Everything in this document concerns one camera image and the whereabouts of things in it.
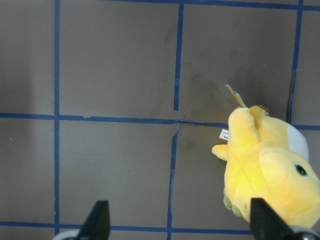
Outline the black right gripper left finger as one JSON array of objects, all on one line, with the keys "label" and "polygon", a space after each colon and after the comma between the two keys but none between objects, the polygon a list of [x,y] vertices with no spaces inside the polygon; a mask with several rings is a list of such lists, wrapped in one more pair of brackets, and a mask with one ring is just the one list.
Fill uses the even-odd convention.
[{"label": "black right gripper left finger", "polygon": [[108,200],[98,200],[76,236],[77,240],[108,240],[110,209]]}]

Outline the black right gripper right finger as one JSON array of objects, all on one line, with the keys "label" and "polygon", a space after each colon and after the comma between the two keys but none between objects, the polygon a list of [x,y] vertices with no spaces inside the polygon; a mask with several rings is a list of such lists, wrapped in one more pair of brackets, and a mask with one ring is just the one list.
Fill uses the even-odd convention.
[{"label": "black right gripper right finger", "polygon": [[250,230],[256,240],[303,240],[263,198],[250,201]]}]

